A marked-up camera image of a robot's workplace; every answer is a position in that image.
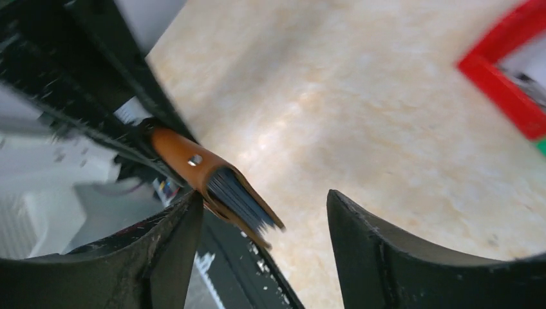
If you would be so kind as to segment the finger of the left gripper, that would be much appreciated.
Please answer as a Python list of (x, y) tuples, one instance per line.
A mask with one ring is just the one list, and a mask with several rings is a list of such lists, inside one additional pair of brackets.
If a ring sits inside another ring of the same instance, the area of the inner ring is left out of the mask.
[(159, 85), (114, 1), (66, 1), (65, 9), (162, 124), (191, 141), (195, 137)]
[(183, 185), (153, 150), (146, 129), (120, 121), (25, 38), (1, 41), (1, 83), (52, 118)]

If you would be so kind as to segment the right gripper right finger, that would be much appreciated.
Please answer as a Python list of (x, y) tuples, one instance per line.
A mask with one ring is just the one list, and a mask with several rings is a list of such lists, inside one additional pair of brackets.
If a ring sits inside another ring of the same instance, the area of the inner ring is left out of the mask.
[(327, 196), (346, 308), (544, 308), (545, 255), (499, 261), (446, 248)]

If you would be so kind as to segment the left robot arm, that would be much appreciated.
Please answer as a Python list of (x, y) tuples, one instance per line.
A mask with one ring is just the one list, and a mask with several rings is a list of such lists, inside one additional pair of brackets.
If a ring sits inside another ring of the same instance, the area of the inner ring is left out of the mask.
[(106, 182), (118, 173), (91, 149), (121, 157), (130, 170), (173, 175), (137, 116), (118, 110), (138, 102), (146, 122), (185, 137), (191, 132), (146, 61), (183, 1), (2, 1), (1, 89), (44, 113), (75, 145), (33, 147), (1, 164), (8, 192), (41, 192)]

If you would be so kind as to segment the brown leather card holder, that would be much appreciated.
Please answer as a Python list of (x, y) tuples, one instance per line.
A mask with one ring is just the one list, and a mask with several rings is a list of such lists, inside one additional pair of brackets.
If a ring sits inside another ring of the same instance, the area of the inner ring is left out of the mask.
[(152, 129), (150, 142), (169, 169), (201, 194), (208, 210), (259, 246), (271, 248), (264, 238), (267, 227), (285, 230), (246, 177), (222, 157), (166, 127)]

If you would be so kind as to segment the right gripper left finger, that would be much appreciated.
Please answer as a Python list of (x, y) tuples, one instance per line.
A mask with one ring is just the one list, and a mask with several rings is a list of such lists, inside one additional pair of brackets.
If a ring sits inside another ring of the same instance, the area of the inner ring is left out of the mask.
[(183, 308), (200, 194), (69, 254), (1, 260), (2, 308)]

